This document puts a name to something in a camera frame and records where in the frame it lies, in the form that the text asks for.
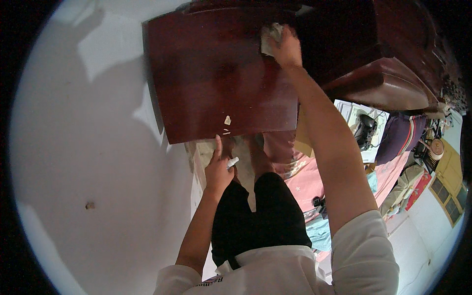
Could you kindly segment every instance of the black shorts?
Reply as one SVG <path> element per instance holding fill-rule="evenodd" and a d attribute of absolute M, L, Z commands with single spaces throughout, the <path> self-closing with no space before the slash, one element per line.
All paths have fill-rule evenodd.
<path fill-rule="evenodd" d="M 251 249 L 312 242 L 306 234 L 303 212 L 284 180 L 276 173 L 262 175 L 254 184 L 256 212 L 248 191 L 232 181 L 221 197 L 213 221 L 213 261 L 224 261 Z"/>

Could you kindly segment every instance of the purple pillow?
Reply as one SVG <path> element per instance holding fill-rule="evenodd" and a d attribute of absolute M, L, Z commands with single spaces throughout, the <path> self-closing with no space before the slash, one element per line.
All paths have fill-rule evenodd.
<path fill-rule="evenodd" d="M 418 143 L 425 126 L 425 115 L 391 113 L 375 158 L 377 165 L 390 162 L 401 153 L 411 151 Z"/>

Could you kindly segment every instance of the cardboard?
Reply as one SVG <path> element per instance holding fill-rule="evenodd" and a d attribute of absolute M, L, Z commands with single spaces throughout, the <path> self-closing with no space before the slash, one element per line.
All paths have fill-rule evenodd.
<path fill-rule="evenodd" d="M 307 119 L 308 118 L 306 117 L 305 110 L 303 106 L 300 105 L 300 109 L 298 110 L 298 121 L 296 125 L 294 148 L 298 151 L 301 151 L 308 157 L 312 158 L 315 156 L 315 154 L 313 152 L 310 139 L 308 138 L 308 130 L 306 128 Z"/>

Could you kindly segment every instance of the white wall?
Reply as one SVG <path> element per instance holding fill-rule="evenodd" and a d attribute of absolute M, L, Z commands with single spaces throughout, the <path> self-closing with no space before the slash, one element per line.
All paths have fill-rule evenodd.
<path fill-rule="evenodd" d="M 169 145 L 154 117 L 142 19 L 116 14 L 143 17 L 146 3 L 153 16 L 180 4 L 63 2 L 19 84 L 14 192 L 28 240 L 61 294 L 152 294 L 190 221 L 193 175 L 184 146 Z M 96 209 L 85 210 L 87 201 Z"/>
<path fill-rule="evenodd" d="M 387 223 L 400 266 L 399 295 L 423 294 L 430 287 L 451 253 L 464 219 L 462 216 L 452 228 L 429 185 L 409 211 Z"/>
<path fill-rule="evenodd" d="M 453 126 L 444 132 L 443 138 L 449 143 L 458 154 L 461 154 L 461 129 L 462 129 L 462 116 L 451 109 Z"/>

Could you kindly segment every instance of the white shirt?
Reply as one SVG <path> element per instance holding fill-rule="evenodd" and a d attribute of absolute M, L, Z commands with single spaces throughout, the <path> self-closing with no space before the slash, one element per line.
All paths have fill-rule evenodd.
<path fill-rule="evenodd" d="M 399 267 L 378 210 L 346 223 L 332 240 L 333 285 L 307 246 L 253 249 L 236 256 L 241 268 L 201 282 L 192 268 L 171 265 L 158 273 L 158 294 L 396 294 Z"/>

